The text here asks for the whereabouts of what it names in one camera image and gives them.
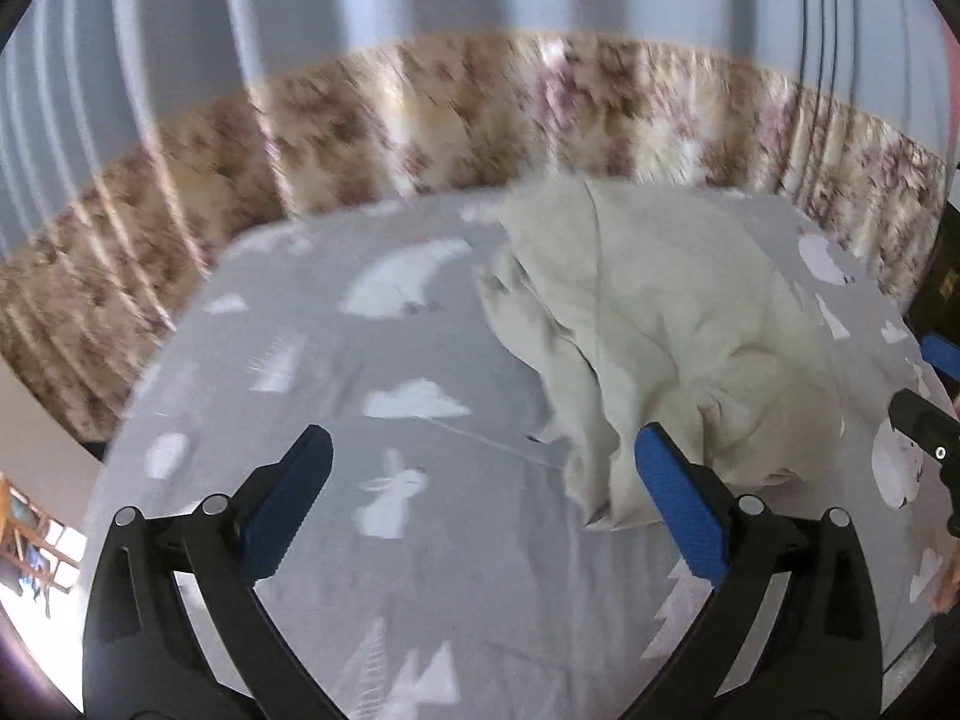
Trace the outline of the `pale green garment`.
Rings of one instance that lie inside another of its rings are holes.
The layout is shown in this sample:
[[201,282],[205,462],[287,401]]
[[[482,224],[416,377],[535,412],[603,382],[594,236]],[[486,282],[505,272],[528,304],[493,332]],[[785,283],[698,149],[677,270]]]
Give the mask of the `pale green garment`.
[[553,177],[493,216],[483,310],[539,374],[591,527],[658,522],[635,466],[653,422],[739,493],[827,471],[841,415],[820,312],[704,193]]

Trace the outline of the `light blue sheer curtain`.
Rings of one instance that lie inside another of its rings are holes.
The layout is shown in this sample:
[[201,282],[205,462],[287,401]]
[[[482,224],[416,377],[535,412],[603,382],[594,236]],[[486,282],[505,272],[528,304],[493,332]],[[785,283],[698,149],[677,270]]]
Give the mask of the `light blue sheer curtain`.
[[957,154],[957,49],[932,0],[32,0],[3,39],[3,247],[166,115],[350,50],[483,28],[706,47]]

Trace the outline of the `grey patterned bed sheet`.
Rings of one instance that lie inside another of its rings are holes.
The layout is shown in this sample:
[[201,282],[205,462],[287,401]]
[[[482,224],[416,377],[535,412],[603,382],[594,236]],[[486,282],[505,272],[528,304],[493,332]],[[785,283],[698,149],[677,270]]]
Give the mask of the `grey patterned bed sheet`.
[[213,512],[309,426],[331,476],[268,616],[352,718],[613,718],[703,606],[661,525],[606,530],[563,484],[539,376],[491,333],[489,193],[382,202],[242,238],[149,369],[89,509],[93,718],[257,713],[190,575],[164,603],[110,530]]

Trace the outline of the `floral curtain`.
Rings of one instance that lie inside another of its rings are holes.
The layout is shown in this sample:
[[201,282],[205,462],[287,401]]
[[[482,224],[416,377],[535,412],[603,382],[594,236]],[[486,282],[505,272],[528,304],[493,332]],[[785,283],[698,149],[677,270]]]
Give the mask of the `floral curtain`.
[[551,167],[776,193],[899,301],[947,203],[939,154],[779,71],[615,36],[423,37],[153,127],[3,266],[3,359],[71,437],[109,440],[243,232]]

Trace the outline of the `wooden chair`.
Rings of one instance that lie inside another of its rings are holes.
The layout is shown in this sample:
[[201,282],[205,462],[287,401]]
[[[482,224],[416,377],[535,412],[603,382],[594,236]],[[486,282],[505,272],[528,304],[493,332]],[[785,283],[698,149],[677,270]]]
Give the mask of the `wooden chair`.
[[60,522],[3,476],[0,483],[2,587],[16,596],[43,600],[68,595],[80,577],[86,538]]

